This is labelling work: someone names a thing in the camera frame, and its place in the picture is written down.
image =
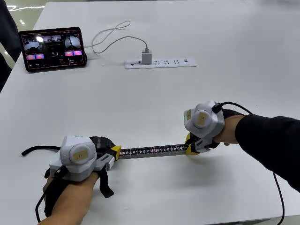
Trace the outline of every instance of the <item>hand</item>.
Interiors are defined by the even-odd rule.
[[[237,144],[238,141],[235,138],[235,129],[239,121],[244,115],[235,115],[225,119],[225,125],[220,134],[214,137],[214,141],[217,143],[224,142],[225,145]]]
[[[51,216],[41,221],[40,224],[80,224],[89,210],[93,188],[98,178],[98,174],[93,172],[84,181],[69,184],[55,203]],[[51,180],[52,178],[48,178],[43,191]]]

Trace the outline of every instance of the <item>white cable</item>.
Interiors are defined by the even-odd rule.
[[[114,42],[112,42],[112,43],[110,43],[107,47],[106,47],[106,49],[104,49],[104,50],[102,50],[102,51],[100,51],[100,52],[96,52],[96,51],[94,51],[94,53],[97,53],[97,54],[101,54],[101,53],[103,53],[103,52],[105,52],[112,44],[114,44],[114,43],[116,43],[117,41],[120,41],[120,40],[122,40],[122,39],[124,39],[124,38],[134,38],[134,39],[137,39],[137,40],[140,40],[140,41],[143,41],[144,43],[145,43],[145,45],[146,45],[146,52],[148,52],[149,50],[148,50],[148,45],[147,45],[147,43],[144,41],[144,40],[142,40],[142,39],[140,39],[140,38],[138,38],[138,37],[133,37],[133,36],[125,36],[125,37],[121,37],[121,38],[119,38],[119,39],[117,39],[117,40],[115,40]]]
[[[122,24],[124,24],[124,23],[128,23],[128,24],[125,25],[125,26],[119,27],[120,25],[122,25]],[[107,39],[107,37],[108,37],[111,33],[113,33],[115,30],[120,30],[120,29],[122,29],[122,28],[128,27],[130,24],[131,24],[131,22],[130,22],[129,20],[126,20],[126,21],[124,21],[124,22],[119,23],[119,24],[118,24],[117,26],[115,26],[114,28],[109,28],[109,29],[106,29],[106,30],[101,30],[101,31],[99,31],[99,32],[94,36],[94,38],[93,38],[93,40],[92,40],[92,45],[85,46],[84,48],[94,47],[94,46],[96,46],[96,45],[99,45],[99,44],[103,43],[103,42]],[[98,37],[99,34],[101,34],[101,33],[103,33],[103,32],[106,32],[106,31],[109,31],[109,30],[111,30],[111,32],[109,32],[109,33],[105,36],[105,38],[104,38],[102,41],[100,41],[100,42],[94,44],[94,41],[95,41],[96,37]]]
[[[140,38],[138,38],[138,37],[133,37],[133,36],[125,36],[125,37],[121,37],[121,38],[119,38],[119,39],[113,41],[112,43],[110,43],[104,50],[102,50],[102,51],[100,51],[100,52],[96,52],[96,51],[95,51],[94,46],[103,43],[103,42],[107,39],[107,37],[108,37],[109,35],[111,35],[111,33],[113,33],[115,30],[121,30],[121,29],[123,29],[123,28],[125,28],[125,27],[128,27],[130,24],[131,24],[131,22],[130,22],[129,20],[126,20],[126,21],[124,21],[124,22],[119,23],[119,24],[118,24],[117,26],[115,26],[114,28],[109,28],[109,29],[106,29],[106,30],[101,30],[101,31],[99,31],[99,32],[94,36],[94,38],[93,38],[93,40],[92,40],[92,42],[91,42],[92,45],[84,46],[84,48],[90,48],[90,47],[92,47],[93,52],[94,52],[95,54],[101,54],[101,53],[105,52],[112,44],[116,43],[117,41],[120,41],[120,40],[125,39],[125,38],[134,38],[134,39],[143,41],[143,42],[145,43],[145,45],[146,45],[145,52],[148,53],[149,50],[148,50],[148,45],[147,45],[147,43],[146,43],[144,40],[142,40],[142,39],[140,39]],[[100,35],[100,34],[103,33],[103,32],[109,31],[109,30],[111,30],[111,31],[104,37],[104,39],[103,39],[102,41],[100,41],[100,42],[94,44],[94,41],[95,41],[96,37],[98,37],[98,35]]]

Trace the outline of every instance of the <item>charger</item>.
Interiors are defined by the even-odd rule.
[[[152,51],[148,48],[142,51],[142,64],[152,64]]]

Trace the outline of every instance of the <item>black jacket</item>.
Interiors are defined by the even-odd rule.
[[[245,152],[300,192],[300,120],[248,115],[235,137]]]

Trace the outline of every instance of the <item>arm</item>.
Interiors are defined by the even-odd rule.
[[[54,205],[51,216],[39,225],[79,225],[88,212],[98,175],[92,173],[82,182],[69,184]]]
[[[232,116],[214,141],[238,143],[267,169],[300,192],[300,121],[287,117]]]

